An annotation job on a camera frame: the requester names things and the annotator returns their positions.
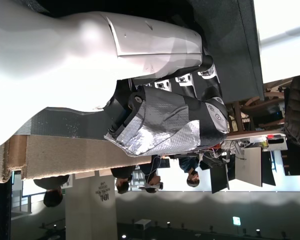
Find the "black jacket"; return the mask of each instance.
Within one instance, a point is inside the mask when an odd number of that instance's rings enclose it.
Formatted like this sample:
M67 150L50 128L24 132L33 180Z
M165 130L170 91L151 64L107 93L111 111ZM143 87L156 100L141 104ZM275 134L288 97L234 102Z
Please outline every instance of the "black jacket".
M294 77L290 85L284 129L288 139L300 146L300 76Z

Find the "metal bracket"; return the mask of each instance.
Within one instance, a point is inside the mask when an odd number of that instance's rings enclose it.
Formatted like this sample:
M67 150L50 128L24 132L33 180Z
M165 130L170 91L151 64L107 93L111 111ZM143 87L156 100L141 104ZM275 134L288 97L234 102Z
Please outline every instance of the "metal bracket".
M155 81L154 87L156 89L162 89L168 92L172 92L172 87L169 79L161 80L161 81Z
M213 64L207 71L199 71L198 75L203 79L212 79L217 75L215 64Z

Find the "person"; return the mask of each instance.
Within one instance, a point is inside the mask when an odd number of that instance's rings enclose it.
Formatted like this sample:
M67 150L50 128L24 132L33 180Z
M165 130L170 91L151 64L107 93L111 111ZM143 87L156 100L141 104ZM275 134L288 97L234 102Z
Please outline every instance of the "person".
M132 180L132 172L136 166L124 166L111 168L112 175L116 178L115 186L118 194L125 194L129 190L129 182Z
M151 156L151 162L140 165L140 170L144 174L145 185L144 189L147 193L154 194L158 190L164 188L164 184L161 182L161 177L157 175L157 169L160 167L161 157L157 155Z
M61 186L65 184L68 179L69 175L52 176L33 180L38 187L46 189L43 199L45 206L48 208L54 208L62 202L63 196Z
M190 187L197 187L200 183L199 174L196 168L199 165L199 159L197 157L181 157L179 160L180 168L188 174L186 183Z

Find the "screw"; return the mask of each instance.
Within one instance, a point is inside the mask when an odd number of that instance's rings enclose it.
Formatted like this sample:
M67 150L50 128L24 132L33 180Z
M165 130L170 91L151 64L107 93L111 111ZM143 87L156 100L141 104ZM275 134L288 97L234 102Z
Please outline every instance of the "screw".
M137 101L137 103L142 103L142 99L138 96L135 96L134 99Z

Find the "cable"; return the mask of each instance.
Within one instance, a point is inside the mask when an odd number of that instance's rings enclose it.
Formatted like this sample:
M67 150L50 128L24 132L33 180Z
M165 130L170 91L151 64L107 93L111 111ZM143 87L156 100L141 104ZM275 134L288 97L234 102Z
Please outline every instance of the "cable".
M237 156L235 156L235 158L237 158L237 159L241 159L241 160L245 160L244 158L241 158L241 157L237 157Z
M153 162L152 162L150 173L149 174L145 174L144 176L150 176L152 173L154 173L155 171L157 171L158 168L156 168L155 170L152 171L152 169L154 168L154 164L155 164L155 159L156 158L160 158L159 166L161 165L161 157L155 156L154 159L153 159Z

